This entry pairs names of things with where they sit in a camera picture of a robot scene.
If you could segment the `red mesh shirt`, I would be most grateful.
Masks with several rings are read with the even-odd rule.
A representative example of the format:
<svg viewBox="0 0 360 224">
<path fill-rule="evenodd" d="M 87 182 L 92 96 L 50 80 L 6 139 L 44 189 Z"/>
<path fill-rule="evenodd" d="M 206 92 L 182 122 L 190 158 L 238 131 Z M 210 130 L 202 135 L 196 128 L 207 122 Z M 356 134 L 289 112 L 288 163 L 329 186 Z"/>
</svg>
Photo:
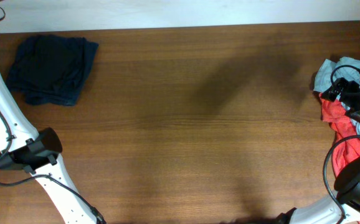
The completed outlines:
<svg viewBox="0 0 360 224">
<path fill-rule="evenodd" d="M 324 61 L 314 82 L 314 91 L 323 93 L 331 87 L 330 75 L 335 68 L 339 68 L 334 75 L 335 78 L 345 78 L 360 84 L 360 75 L 347 65 L 360 68 L 360 60 L 343 57 L 335 63 L 328 59 Z M 345 137 L 360 134 L 360 123 L 345 115 L 348 107 L 339 100 L 334 102 L 321 100 L 321 112 L 323 121 L 329 123 L 335 131 L 335 140 L 339 141 Z M 331 157 L 333 172 L 337 176 L 347 164 L 360 156 L 360 139 L 351 139 L 341 143 L 333 152 Z"/>
</svg>

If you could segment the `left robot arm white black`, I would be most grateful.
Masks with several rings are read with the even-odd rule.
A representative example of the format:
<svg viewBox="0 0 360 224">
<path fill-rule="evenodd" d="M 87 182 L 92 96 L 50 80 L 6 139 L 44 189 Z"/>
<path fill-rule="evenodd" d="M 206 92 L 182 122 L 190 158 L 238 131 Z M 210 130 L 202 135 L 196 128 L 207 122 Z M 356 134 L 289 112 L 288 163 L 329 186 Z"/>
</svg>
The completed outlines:
<svg viewBox="0 0 360 224">
<path fill-rule="evenodd" d="M 45 190 L 65 223 L 104 224 L 103 215 L 72 182 L 52 128 L 36 130 L 19 109 L 0 74 L 0 169 L 23 170 Z"/>
</svg>

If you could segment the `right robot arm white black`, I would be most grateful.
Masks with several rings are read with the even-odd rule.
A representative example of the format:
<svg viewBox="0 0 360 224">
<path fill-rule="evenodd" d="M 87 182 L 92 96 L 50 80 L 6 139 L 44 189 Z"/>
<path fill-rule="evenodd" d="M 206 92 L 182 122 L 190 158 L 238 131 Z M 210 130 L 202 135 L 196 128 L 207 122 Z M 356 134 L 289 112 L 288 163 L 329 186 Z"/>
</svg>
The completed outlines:
<svg viewBox="0 0 360 224">
<path fill-rule="evenodd" d="M 355 81 L 339 78 L 323 94 L 322 99 L 339 102 L 350 107 L 349 117 L 360 118 L 360 87 Z M 323 182 L 328 195 L 315 203 L 293 208 L 280 214 L 275 223 L 350 223 L 360 221 L 360 156 L 345 165 L 336 176 L 334 187 L 327 178 L 327 166 L 335 150 L 349 140 L 360 139 L 360 134 L 350 135 L 335 142 L 328 151 L 323 164 Z"/>
</svg>

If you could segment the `light grey-blue shirt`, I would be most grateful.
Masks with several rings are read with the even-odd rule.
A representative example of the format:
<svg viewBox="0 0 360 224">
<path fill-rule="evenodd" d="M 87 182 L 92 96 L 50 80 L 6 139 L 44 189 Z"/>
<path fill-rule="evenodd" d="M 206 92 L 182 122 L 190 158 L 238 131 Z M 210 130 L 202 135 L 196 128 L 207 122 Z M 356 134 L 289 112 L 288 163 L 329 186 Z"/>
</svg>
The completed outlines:
<svg viewBox="0 0 360 224">
<path fill-rule="evenodd" d="M 326 100 L 338 100 L 346 119 L 360 135 L 360 60 L 325 60 L 315 76 L 313 90 L 322 93 Z"/>
</svg>

